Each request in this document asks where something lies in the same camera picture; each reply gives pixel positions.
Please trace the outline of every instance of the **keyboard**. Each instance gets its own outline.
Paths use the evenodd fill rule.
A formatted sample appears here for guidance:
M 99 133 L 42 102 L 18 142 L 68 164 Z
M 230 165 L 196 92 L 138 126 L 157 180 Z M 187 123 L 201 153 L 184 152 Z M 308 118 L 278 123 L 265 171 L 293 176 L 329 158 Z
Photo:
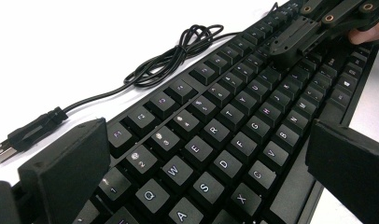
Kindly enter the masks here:
M 288 1 L 107 124 L 111 165 L 74 223 L 308 223 L 313 119 L 348 124 L 378 46 L 320 44 L 288 71 Z

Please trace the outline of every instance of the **metal usb tip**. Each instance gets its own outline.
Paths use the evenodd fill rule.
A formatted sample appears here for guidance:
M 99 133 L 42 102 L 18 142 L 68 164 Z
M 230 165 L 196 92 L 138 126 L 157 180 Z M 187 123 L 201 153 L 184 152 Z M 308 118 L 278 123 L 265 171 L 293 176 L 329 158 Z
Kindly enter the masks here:
M 8 140 L 0 143 L 0 163 L 13 157 L 17 152 Z

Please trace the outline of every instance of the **black block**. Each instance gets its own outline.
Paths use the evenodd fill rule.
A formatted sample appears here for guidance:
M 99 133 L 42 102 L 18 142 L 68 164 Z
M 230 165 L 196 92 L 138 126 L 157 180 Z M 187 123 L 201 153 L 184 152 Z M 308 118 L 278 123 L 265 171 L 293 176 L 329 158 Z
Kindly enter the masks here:
M 72 223 L 110 164 L 104 119 L 64 134 L 19 169 L 24 191 L 50 224 Z
M 379 223 L 379 143 L 347 127 L 316 120 L 306 164 L 364 223 Z

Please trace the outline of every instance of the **usb connector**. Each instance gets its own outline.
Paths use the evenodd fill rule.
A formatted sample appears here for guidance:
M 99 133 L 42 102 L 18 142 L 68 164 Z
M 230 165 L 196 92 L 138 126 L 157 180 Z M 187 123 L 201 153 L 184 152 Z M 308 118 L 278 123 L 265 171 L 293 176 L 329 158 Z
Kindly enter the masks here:
M 0 143 L 0 163 L 13 157 L 18 152 L 30 148 L 51 133 L 65 119 L 67 119 L 67 115 L 59 107 L 56 107 L 26 126 L 10 133 L 8 139 Z

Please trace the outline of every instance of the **hand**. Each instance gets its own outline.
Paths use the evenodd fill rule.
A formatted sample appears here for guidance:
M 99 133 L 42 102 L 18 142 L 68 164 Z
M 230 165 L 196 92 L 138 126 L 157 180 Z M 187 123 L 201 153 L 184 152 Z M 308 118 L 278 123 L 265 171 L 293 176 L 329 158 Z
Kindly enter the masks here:
M 379 22 L 368 31 L 351 30 L 348 34 L 350 42 L 359 45 L 364 42 L 371 42 L 379 39 Z

